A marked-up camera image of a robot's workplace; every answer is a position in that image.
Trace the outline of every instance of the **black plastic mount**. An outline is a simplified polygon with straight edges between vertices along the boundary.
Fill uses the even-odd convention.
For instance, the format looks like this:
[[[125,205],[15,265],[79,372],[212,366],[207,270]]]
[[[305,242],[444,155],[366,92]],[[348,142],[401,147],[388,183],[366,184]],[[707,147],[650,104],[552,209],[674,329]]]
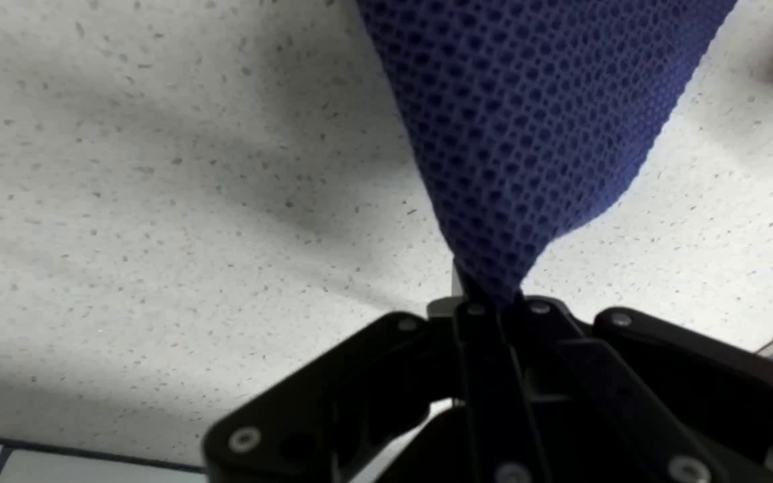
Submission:
[[[224,417],[204,458],[212,483],[340,483],[415,427],[379,480],[773,483],[773,363],[631,308],[444,299]]]

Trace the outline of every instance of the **fabric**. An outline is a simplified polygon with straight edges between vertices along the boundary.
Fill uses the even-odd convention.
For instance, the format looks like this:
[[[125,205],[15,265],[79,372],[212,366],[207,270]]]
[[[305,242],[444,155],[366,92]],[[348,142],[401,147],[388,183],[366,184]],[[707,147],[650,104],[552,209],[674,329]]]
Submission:
[[[734,0],[358,0],[458,270],[514,299],[631,184]]]

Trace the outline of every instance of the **speckled surface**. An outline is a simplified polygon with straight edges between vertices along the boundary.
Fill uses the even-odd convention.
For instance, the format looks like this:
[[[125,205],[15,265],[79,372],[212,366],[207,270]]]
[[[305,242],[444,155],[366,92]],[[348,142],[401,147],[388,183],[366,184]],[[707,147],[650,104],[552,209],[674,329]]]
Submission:
[[[447,252],[348,0],[0,0],[0,435],[199,462]],[[773,339],[773,3],[529,292]]]

